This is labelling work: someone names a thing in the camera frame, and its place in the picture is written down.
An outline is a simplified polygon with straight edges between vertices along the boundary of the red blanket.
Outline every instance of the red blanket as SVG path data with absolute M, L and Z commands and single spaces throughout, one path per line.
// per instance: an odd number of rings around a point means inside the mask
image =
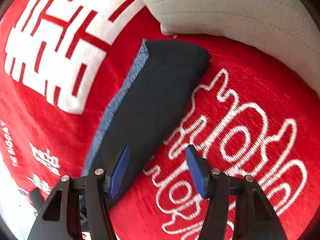
M 81 174 L 102 113 L 143 38 L 164 37 L 141 0 L 15 0 L 0 23 L 0 147 L 12 177 L 44 197 Z M 192 143 L 232 176 L 252 174 L 289 240 L 320 199 L 320 102 L 289 68 L 225 38 L 179 35 L 212 55 L 185 114 L 112 210 L 126 239 L 195 239 L 207 201 L 191 183 Z M 234 202 L 226 239 L 231 238 Z

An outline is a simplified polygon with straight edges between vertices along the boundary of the red fleece fabric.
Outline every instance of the red fleece fabric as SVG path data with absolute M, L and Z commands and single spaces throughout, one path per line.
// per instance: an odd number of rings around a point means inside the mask
M 60 176 L 80 176 L 142 39 L 173 39 L 142 7 L 139 0 L 15 0 L 5 14 L 0 147 L 26 193 L 37 186 L 46 198 Z M 192 143 L 227 174 L 254 175 L 288 239 L 296 240 L 319 206 L 319 98 L 255 48 L 206 35 L 176 39 L 207 49 L 211 65 L 177 128 L 112 210 L 116 233 L 121 240 L 197 237 L 207 201 L 185 164 Z M 229 209 L 226 239 L 234 199 Z

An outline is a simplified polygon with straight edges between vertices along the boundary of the blue gripper pad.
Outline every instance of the blue gripper pad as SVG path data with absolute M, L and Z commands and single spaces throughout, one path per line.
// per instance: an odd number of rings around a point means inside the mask
M 197 193 L 200 194 L 202 198 L 205 198 L 210 175 L 201 164 L 202 158 L 199 157 L 193 145 L 189 145 L 186 148 L 186 161 Z
M 110 180 L 111 186 L 110 186 L 110 189 L 108 192 L 109 196 L 111 198 L 114 198 L 114 196 L 119 191 L 124 173 L 128 167 L 129 157 L 130 157 L 129 147 L 126 146 L 122 152 L 122 155 L 121 155 L 112 175 L 111 175 L 111 180 Z

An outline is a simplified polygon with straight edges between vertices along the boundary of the white cushion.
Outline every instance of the white cushion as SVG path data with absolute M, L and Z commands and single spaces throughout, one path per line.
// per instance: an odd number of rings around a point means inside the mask
M 211 34 L 279 59 L 320 95 L 320 32 L 300 0 L 144 0 L 164 35 Z

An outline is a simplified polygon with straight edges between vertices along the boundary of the metal screw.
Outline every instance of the metal screw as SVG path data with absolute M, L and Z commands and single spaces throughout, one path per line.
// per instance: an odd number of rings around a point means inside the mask
M 212 172 L 213 174 L 215 174 L 215 175 L 220 174 L 220 170 L 217 169 L 217 168 L 213 168 L 213 169 L 211 170 L 211 172 Z
M 251 175 L 245 176 L 245 179 L 246 179 L 248 182 L 253 182 L 253 181 L 254 181 L 254 177 L 252 177 Z
M 61 181 L 66 182 L 70 177 L 68 175 L 63 175 Z
M 96 169 L 95 172 L 94 172 L 96 175 L 101 175 L 104 173 L 104 170 L 103 169 Z

